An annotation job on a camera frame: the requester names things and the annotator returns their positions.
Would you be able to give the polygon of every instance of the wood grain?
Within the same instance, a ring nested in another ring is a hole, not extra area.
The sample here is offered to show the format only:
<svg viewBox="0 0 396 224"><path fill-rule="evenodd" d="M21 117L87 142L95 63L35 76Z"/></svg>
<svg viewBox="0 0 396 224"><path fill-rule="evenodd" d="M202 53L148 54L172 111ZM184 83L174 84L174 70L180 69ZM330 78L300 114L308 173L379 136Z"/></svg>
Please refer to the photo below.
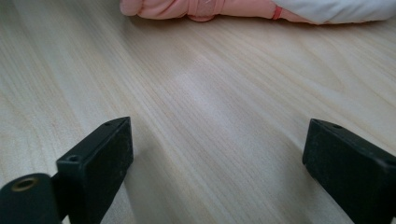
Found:
<svg viewBox="0 0 396 224"><path fill-rule="evenodd" d="M126 18L118 2L0 6L0 185L56 173L130 116L103 223L351 223L302 165L311 118L396 155L396 20L314 26Z"/></svg>

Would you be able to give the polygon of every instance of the screw hole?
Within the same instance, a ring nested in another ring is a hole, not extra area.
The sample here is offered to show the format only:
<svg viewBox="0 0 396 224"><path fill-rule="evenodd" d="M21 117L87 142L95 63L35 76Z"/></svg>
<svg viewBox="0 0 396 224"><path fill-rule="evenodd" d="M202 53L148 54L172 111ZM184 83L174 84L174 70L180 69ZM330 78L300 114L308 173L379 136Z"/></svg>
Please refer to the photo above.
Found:
<svg viewBox="0 0 396 224"><path fill-rule="evenodd" d="M73 156L69 156L67 157L68 161L79 161L79 156L73 155Z"/></svg>
<svg viewBox="0 0 396 224"><path fill-rule="evenodd" d="M12 191L21 192L30 189L37 183L38 179L35 177L24 178L12 186Z"/></svg>

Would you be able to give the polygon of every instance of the pink cloth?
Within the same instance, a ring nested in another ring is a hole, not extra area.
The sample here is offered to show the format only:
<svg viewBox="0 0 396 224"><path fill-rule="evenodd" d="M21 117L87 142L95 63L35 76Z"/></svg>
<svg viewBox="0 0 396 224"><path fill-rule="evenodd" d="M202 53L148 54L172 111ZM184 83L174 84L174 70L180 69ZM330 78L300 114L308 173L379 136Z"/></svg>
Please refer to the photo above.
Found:
<svg viewBox="0 0 396 224"><path fill-rule="evenodd" d="M195 21L209 21L221 14L268 19L292 15L292 21L307 21L278 7L271 0L121 0L120 10L127 16L138 15L154 20L188 15Z"/></svg>

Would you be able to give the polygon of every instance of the black plastic part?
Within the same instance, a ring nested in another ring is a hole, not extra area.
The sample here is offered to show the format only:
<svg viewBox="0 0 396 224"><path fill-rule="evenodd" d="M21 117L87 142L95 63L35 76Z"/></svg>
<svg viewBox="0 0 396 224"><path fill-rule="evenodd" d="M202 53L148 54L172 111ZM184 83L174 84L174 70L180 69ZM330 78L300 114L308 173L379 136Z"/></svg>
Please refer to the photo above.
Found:
<svg viewBox="0 0 396 224"><path fill-rule="evenodd" d="M100 223L134 160L131 121L104 123L57 160L58 174L20 177L0 190L1 224Z"/></svg>
<svg viewBox="0 0 396 224"><path fill-rule="evenodd" d="M70 221L100 223L133 160L129 118L101 125L57 160L61 185L71 190L66 201L59 198Z"/></svg>
<svg viewBox="0 0 396 224"><path fill-rule="evenodd" d="M355 223L390 223L396 158L330 122L311 119L303 164Z"/></svg>
<svg viewBox="0 0 396 224"><path fill-rule="evenodd" d="M25 175L3 186L0 191L0 223L60 223L50 177Z"/></svg>

